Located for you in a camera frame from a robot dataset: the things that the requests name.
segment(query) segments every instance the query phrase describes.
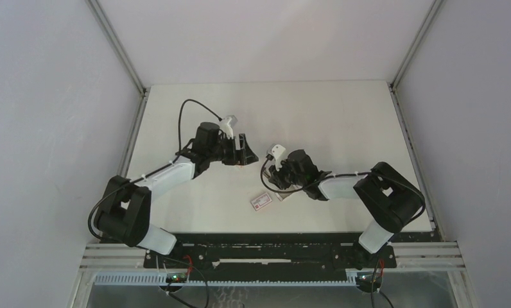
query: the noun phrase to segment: white wall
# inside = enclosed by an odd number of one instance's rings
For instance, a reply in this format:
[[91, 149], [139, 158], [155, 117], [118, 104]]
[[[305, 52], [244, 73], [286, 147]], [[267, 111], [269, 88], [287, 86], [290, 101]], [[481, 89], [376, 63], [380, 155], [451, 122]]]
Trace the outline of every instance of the white wall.
[[84, 1], [0, 1], [0, 307], [66, 305], [137, 100]]
[[102, 0], [146, 86], [388, 80], [432, 0]]
[[511, 307], [511, 1], [448, 1], [401, 88], [481, 307]]

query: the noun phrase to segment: red and white box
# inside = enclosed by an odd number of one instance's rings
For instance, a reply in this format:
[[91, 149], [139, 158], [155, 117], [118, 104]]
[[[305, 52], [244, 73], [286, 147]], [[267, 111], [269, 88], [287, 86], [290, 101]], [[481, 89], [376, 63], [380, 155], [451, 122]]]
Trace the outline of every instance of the red and white box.
[[266, 192], [257, 197], [256, 199], [253, 199], [252, 206], [254, 207], [254, 210], [257, 212], [261, 210], [263, 207], [265, 207], [265, 205], [271, 202], [272, 202], [271, 196], [269, 196], [269, 194]]

